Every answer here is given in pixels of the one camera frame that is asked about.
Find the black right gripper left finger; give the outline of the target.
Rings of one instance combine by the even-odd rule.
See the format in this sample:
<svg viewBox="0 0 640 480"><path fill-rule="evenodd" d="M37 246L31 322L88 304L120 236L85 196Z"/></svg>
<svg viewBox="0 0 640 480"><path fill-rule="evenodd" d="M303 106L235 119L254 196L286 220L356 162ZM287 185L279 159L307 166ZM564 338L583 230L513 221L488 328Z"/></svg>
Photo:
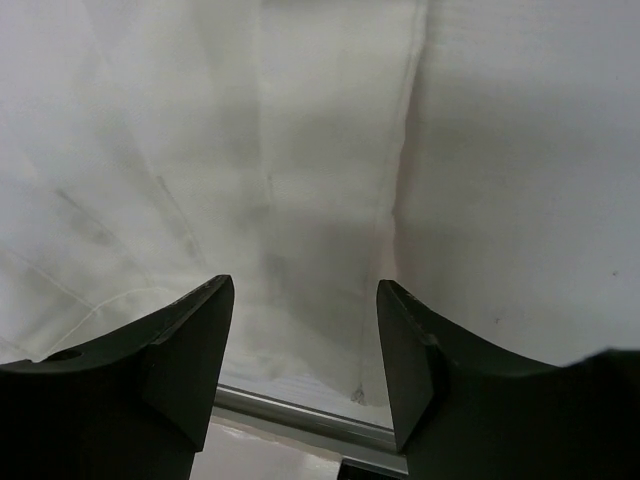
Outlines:
<svg viewBox="0 0 640 480"><path fill-rule="evenodd" d="M234 304L220 275L46 360L1 368L5 479L186 479L202 451Z"/></svg>

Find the white pleated skirt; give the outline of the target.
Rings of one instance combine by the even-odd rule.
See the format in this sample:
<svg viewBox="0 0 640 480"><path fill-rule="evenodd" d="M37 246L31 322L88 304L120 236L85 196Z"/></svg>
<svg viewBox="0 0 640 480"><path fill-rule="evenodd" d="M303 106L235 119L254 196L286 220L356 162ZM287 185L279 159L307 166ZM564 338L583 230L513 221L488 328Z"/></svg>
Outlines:
<svg viewBox="0 0 640 480"><path fill-rule="evenodd" d="M377 282L639 345L635 1L5 1L1 359L228 274L225 359L382 405Z"/></svg>

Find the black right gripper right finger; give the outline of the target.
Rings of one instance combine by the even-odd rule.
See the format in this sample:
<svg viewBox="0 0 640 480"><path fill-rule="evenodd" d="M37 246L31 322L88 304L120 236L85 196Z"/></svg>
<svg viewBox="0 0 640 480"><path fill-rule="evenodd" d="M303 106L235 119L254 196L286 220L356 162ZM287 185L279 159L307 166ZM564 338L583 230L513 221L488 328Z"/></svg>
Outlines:
<svg viewBox="0 0 640 480"><path fill-rule="evenodd" d="M501 348L379 283L396 448L412 479L635 479L639 355L553 366Z"/></svg>

